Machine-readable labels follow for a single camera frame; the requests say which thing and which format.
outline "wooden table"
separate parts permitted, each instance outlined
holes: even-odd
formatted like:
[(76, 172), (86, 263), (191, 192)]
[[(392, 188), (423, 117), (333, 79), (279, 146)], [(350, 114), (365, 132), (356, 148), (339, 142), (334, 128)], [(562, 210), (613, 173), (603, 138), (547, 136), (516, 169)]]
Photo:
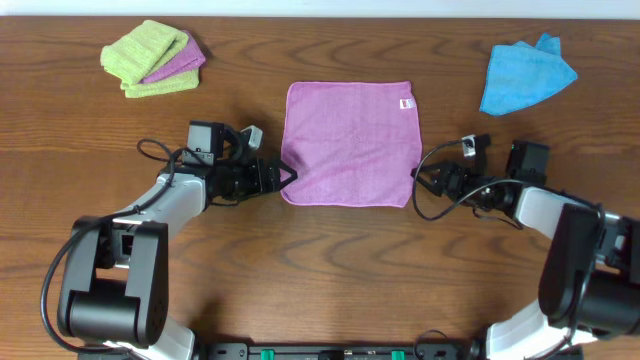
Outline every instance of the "wooden table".
[[(160, 164), (135, 143), (184, 144), (191, 119), (256, 124), (282, 139), (295, 81), (410, 80), (425, 149), (491, 133), (502, 174), (513, 139), (552, 148), (548, 184), (639, 217), (640, 23), (565, 20), (159, 18), (209, 57), (196, 90), (126, 99), (102, 47), (142, 18), (0, 18), (0, 358), (64, 358), (38, 314), (42, 278), (84, 214), (118, 210)], [(532, 108), (478, 112), (495, 44), (559, 35), (580, 78)], [(454, 156), (453, 152), (443, 156)], [(447, 201), (420, 191), (425, 211)], [(411, 342), (427, 328), (467, 338), (537, 296), (549, 241), (413, 209), (294, 207), (278, 194), (213, 208), (170, 244), (170, 314), (208, 340)], [(51, 290), (55, 314), (61, 271)], [(589, 345), (629, 359), (640, 341)]]

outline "blue cloth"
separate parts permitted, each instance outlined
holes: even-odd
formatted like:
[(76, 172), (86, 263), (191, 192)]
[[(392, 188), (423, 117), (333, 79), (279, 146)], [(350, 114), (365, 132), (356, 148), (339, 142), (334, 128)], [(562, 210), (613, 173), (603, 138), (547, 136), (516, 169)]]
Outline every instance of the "blue cloth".
[(535, 47), (519, 41), (491, 52), (480, 111), (498, 116), (535, 105), (567, 87), (578, 74), (562, 59), (560, 38), (543, 34)]

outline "folded cloth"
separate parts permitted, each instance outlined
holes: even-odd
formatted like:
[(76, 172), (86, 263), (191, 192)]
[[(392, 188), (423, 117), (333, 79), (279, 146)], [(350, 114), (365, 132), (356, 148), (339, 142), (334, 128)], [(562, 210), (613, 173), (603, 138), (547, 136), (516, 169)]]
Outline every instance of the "folded cloth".
[(578, 78), (560, 54), (560, 38), (548, 34), (535, 48), (522, 41), (494, 46), (480, 111), (504, 115), (560, 92)]
[(189, 36), (170, 26), (146, 20), (112, 45), (105, 46), (100, 63), (125, 84), (137, 84), (187, 45)]
[(142, 79), (142, 81), (140, 81), (141, 84), (160, 81), (185, 71), (197, 69), (200, 65), (204, 64), (204, 54), (198, 47), (196, 41), (193, 40), (193, 37), (188, 31), (182, 30), (182, 32), (189, 36), (187, 46), (174, 56), (173, 59), (169, 60), (168, 63), (156, 70), (156, 72)]
[(128, 98), (139, 98), (195, 89), (198, 84), (198, 69), (194, 69), (151, 84), (122, 83), (120, 89), (124, 90), (124, 95)]
[(295, 205), (403, 207), (421, 151), (408, 81), (295, 83), (281, 156), (298, 180), (282, 197)]

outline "yellow-green cloth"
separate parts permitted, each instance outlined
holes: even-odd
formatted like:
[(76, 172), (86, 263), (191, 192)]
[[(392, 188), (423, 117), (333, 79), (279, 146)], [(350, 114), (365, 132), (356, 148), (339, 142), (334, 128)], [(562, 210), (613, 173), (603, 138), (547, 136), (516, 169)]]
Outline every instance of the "yellow-green cloth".
[(105, 46), (100, 63), (123, 84), (137, 84), (176, 56), (188, 40), (189, 36), (180, 30), (145, 20), (120, 40)]
[(195, 89), (198, 84), (198, 69), (194, 69), (150, 84), (122, 83), (120, 89), (124, 90), (124, 95), (128, 98), (139, 98)]

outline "purple cloth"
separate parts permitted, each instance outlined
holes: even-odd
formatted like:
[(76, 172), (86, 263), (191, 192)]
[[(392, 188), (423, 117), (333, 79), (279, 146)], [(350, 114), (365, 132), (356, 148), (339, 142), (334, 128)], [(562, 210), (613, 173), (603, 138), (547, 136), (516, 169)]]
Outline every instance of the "purple cloth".
[(183, 33), (189, 35), (187, 45), (173, 59), (156, 70), (153, 74), (145, 77), (140, 84), (149, 84), (156, 81), (164, 80), (168, 77), (178, 75), (185, 71), (197, 69), (204, 64), (204, 54), (198, 47), (198, 44), (188, 31), (182, 30)]
[(282, 197), (294, 205), (404, 207), (421, 151), (408, 81), (298, 82), (287, 95), (282, 141), (282, 160), (298, 180)]

